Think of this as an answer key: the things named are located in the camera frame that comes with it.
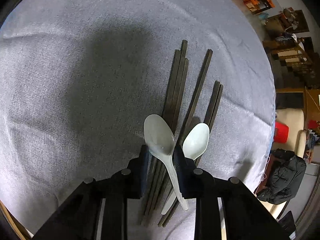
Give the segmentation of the white plastic spoon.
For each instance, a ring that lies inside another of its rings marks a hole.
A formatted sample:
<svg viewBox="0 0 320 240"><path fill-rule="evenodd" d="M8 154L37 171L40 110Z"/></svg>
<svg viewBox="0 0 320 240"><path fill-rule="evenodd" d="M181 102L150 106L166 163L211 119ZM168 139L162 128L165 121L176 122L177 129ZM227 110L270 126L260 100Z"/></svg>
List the white plastic spoon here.
<svg viewBox="0 0 320 240"><path fill-rule="evenodd" d="M167 169L176 197L182 209L187 211L189 205L180 192L177 173L172 162L175 149L174 135L161 116L151 114L146 117L144 121L144 139L150 153L160 160Z"/></svg>
<svg viewBox="0 0 320 240"><path fill-rule="evenodd" d="M207 124L197 124L187 135L183 142L182 150L186 158L196 160L200 157L207 149L209 141L210 130ZM161 214L165 215L174 201L176 200L176 193L174 189L171 189L168 198L166 199Z"/></svg>

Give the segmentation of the orange crate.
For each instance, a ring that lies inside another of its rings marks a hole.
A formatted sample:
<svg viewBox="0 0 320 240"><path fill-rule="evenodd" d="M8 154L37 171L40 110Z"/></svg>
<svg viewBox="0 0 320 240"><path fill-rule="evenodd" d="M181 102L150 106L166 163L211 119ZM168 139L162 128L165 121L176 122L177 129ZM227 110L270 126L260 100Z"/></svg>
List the orange crate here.
<svg viewBox="0 0 320 240"><path fill-rule="evenodd" d="M262 13L268 9L275 8L276 6L272 0L242 0L244 5L253 14Z"/></svg>

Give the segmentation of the red plastic stool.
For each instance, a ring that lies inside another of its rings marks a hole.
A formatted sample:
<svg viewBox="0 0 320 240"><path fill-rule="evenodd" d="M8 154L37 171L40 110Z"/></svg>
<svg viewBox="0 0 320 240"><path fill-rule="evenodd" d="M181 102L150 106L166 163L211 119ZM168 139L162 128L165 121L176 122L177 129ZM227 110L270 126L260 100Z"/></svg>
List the red plastic stool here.
<svg viewBox="0 0 320 240"><path fill-rule="evenodd" d="M282 124L281 122L275 122L274 128L274 142L285 144L289 137L289 126Z"/></svg>

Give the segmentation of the grey table cloth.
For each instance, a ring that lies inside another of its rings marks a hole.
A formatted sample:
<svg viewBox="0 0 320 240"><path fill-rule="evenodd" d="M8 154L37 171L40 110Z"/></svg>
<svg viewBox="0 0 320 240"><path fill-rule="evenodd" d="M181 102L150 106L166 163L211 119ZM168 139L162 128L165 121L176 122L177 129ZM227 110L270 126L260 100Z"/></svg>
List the grey table cloth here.
<svg viewBox="0 0 320 240"><path fill-rule="evenodd" d="M259 36L232 0L22 0L1 27L1 201L30 232L85 179L125 168L161 114L174 52L188 41L178 124L208 49L195 118L223 94L200 167L255 190L275 89Z"/></svg>

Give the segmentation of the black jacket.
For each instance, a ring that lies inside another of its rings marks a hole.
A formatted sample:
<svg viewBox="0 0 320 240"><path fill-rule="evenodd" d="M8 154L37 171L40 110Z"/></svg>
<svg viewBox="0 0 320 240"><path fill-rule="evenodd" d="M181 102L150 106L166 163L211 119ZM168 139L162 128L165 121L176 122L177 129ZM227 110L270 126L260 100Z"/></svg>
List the black jacket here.
<svg viewBox="0 0 320 240"><path fill-rule="evenodd" d="M276 160L267 183L257 193L257 198L263 202L279 205L296 196L306 171L306 162L293 151L284 149L272 150L271 155Z"/></svg>

